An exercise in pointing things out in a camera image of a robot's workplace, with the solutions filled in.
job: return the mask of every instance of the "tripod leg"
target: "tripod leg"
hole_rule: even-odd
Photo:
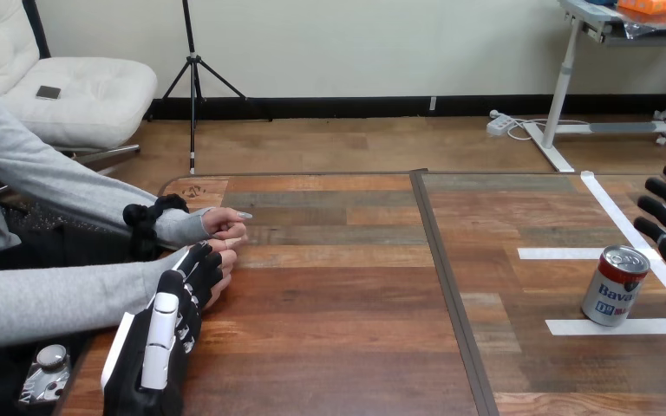
[[[204,101],[205,98],[203,98],[203,92],[200,90],[200,77],[198,75],[197,62],[193,64],[193,71],[195,71],[195,97],[200,101]]]
[[[213,68],[209,67],[208,64],[206,64],[206,63],[203,62],[202,60],[201,60],[199,63],[200,63],[200,65],[203,66],[203,68],[207,69],[208,72],[210,72],[211,74],[213,74],[213,76],[215,76],[216,78],[218,78],[219,81],[223,82],[224,85],[226,85],[228,88],[230,88],[231,91],[233,91],[234,93],[236,93],[236,95],[238,95],[242,100],[248,102],[249,105],[250,105],[250,106],[251,106],[251,107],[252,107],[252,108],[253,108],[258,114],[262,114],[262,115],[264,116],[264,118],[266,118],[267,120],[271,121],[271,117],[270,117],[270,115],[269,115],[266,111],[261,110],[256,104],[254,104],[254,101],[249,100],[245,95],[241,94],[241,91],[238,91],[233,85],[231,85],[231,83],[230,83],[229,81],[226,81],[222,76],[219,75],[219,73],[217,73],[216,71],[214,71]]]
[[[182,66],[182,69],[180,70],[180,73],[177,74],[177,76],[175,77],[172,85],[170,85],[170,88],[168,88],[167,92],[162,96],[162,100],[166,100],[167,97],[170,95],[170,93],[172,93],[172,90],[174,89],[174,86],[177,85],[177,81],[179,81],[180,78],[182,78],[182,75],[185,73],[185,71],[187,71],[187,67],[189,67],[189,66],[190,66],[190,61],[185,62],[185,65]]]
[[[195,174],[195,74],[196,70],[190,70],[190,174]]]
[[[198,102],[198,110],[200,110],[203,106],[203,101],[205,100],[203,98],[203,92],[200,90],[200,77],[198,76],[198,63],[193,62],[193,73],[195,74],[195,82],[193,83],[193,86],[195,87],[195,100]],[[198,120],[195,119],[195,125],[198,125]]]

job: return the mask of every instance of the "red and silver can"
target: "red and silver can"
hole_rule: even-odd
[[[581,309],[595,323],[616,327],[627,319],[637,301],[650,260],[623,245],[604,249]]]

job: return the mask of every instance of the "orange box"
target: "orange box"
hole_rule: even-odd
[[[646,15],[666,14],[666,0],[619,0],[617,5]]]

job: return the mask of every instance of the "black baseboard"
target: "black baseboard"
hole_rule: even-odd
[[[551,95],[464,95],[438,97],[257,98],[250,99],[275,119],[366,119],[372,117],[473,116],[493,109],[510,115],[547,114]],[[666,108],[666,94],[568,95],[563,114],[647,114]],[[200,120],[264,118],[239,98],[208,98],[196,107]],[[155,120],[190,120],[189,98],[154,100]]]

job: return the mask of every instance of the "white chair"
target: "white chair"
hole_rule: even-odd
[[[60,98],[36,98],[42,85],[60,88]],[[156,88],[157,75],[138,62],[40,60],[22,1],[0,0],[0,98],[45,143],[63,151],[98,152],[82,162],[138,152],[136,145],[119,146],[136,132]]]

